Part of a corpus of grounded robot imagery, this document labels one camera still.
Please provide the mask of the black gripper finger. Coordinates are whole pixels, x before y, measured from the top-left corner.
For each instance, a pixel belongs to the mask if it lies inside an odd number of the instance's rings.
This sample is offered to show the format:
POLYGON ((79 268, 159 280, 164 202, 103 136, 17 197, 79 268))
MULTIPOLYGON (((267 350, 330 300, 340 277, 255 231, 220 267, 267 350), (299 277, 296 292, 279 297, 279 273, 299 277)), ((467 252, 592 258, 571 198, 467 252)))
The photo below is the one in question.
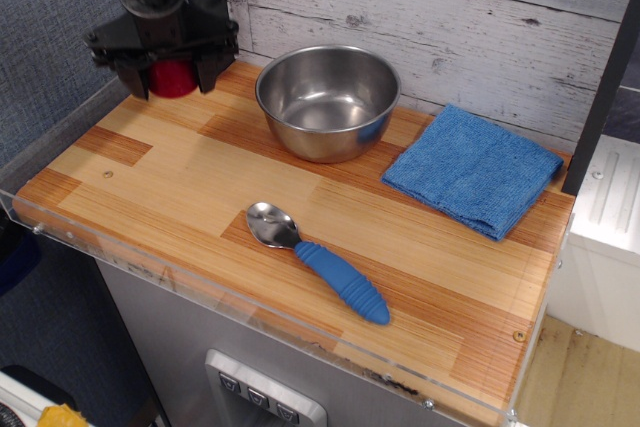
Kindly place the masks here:
POLYGON ((202 94, 206 94, 215 88, 218 69, 219 55, 217 53, 204 53, 194 57, 194 67, 196 71, 197 83, 202 94))
POLYGON ((120 81, 133 96, 143 100, 149 99, 150 87, 148 70, 149 67, 147 65, 116 65, 116 72, 120 81))

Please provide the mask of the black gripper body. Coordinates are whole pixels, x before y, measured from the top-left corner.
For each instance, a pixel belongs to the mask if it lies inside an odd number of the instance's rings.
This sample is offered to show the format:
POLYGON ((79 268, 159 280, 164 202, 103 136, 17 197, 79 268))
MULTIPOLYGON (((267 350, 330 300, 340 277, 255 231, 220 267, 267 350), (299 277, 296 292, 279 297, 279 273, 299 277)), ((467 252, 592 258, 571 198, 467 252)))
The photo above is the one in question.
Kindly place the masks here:
POLYGON ((180 10, 163 18, 125 13, 84 37, 100 66, 144 70, 164 60, 204 60, 238 52, 238 24, 225 16, 180 10))

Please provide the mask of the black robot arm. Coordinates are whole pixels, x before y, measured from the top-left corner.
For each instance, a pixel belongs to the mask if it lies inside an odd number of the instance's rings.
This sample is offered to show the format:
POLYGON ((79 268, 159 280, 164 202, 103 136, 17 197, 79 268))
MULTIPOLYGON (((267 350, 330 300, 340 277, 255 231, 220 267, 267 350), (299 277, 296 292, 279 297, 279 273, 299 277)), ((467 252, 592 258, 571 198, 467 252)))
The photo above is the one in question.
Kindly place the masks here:
POLYGON ((227 0, 120 0, 124 13, 88 32, 94 63, 141 99, 206 94, 238 54, 227 0))

